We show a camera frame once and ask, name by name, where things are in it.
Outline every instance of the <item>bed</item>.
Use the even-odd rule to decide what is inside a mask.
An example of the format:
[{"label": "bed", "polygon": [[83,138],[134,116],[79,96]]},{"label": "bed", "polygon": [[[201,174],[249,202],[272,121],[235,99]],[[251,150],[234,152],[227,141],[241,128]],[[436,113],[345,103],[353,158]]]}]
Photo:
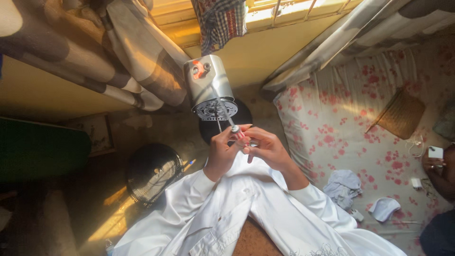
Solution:
[{"label": "bed", "polygon": [[[415,130],[417,146],[380,126],[365,134],[397,87],[421,99],[426,110]],[[426,178],[420,154],[429,145],[450,142],[432,131],[445,102],[455,92],[455,36],[422,45],[327,66],[288,87],[275,100],[291,157],[320,190],[336,169],[350,169],[363,193],[352,209],[365,217],[360,228],[391,241],[408,255],[425,255],[419,234],[438,213],[453,205],[436,193],[415,190],[410,179]],[[380,197],[396,199],[401,210],[379,223],[368,209]]]}]

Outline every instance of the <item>yellow wall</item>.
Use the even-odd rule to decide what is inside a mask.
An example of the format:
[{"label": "yellow wall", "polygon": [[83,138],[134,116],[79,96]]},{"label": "yellow wall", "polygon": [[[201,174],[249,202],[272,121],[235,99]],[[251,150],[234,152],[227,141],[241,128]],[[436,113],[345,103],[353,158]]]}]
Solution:
[{"label": "yellow wall", "polygon": [[132,108],[72,82],[4,56],[0,115],[58,122]]},{"label": "yellow wall", "polygon": [[[214,54],[222,59],[231,87],[261,82],[339,18],[341,15],[246,34]],[[200,46],[183,50],[193,59],[201,56]]]}]

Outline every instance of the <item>brown and white curtain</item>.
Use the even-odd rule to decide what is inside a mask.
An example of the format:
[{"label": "brown and white curtain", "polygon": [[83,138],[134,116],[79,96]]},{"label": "brown and white curtain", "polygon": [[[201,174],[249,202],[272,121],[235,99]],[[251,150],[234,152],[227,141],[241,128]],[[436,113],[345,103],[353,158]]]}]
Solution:
[{"label": "brown and white curtain", "polygon": [[155,26],[152,1],[0,2],[0,53],[148,111],[188,104],[190,58]]},{"label": "brown and white curtain", "polygon": [[421,43],[455,22],[452,0],[364,0],[275,70],[261,94],[273,100],[287,86],[327,64]]}]

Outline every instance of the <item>smartphone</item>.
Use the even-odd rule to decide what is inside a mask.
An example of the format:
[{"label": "smartphone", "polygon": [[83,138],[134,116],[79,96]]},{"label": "smartphone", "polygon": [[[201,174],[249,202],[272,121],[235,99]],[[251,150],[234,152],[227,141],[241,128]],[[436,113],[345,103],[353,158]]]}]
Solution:
[{"label": "smartphone", "polygon": [[[438,148],[438,147],[435,147],[435,146],[429,146],[428,147],[428,157],[429,158],[440,158],[440,159],[443,159],[444,158],[444,150],[442,148]],[[439,169],[441,170],[441,168],[443,166],[442,165],[437,165],[437,167],[439,167]]]}]

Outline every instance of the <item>window bar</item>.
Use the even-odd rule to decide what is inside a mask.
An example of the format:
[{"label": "window bar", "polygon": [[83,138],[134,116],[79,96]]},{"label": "window bar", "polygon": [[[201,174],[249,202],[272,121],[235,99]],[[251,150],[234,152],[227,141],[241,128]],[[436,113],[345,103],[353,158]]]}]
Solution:
[{"label": "window bar", "polygon": [[344,10],[346,8],[346,6],[348,5],[348,3],[350,2],[351,0],[346,0],[344,2],[344,4],[341,6],[340,10],[337,11],[338,14],[341,14],[341,11]]},{"label": "window bar", "polygon": [[272,27],[275,27],[275,20],[277,19],[278,10],[280,9],[280,3],[281,3],[281,0],[278,0],[277,5],[275,6],[275,12],[273,13],[273,19],[272,19]]},{"label": "window bar", "polygon": [[308,19],[308,17],[310,16],[310,12],[313,9],[313,6],[314,6],[315,3],[316,3],[316,0],[313,0],[313,2],[310,5],[310,8],[308,9],[307,14],[305,14],[305,18],[303,20],[307,20]]}]

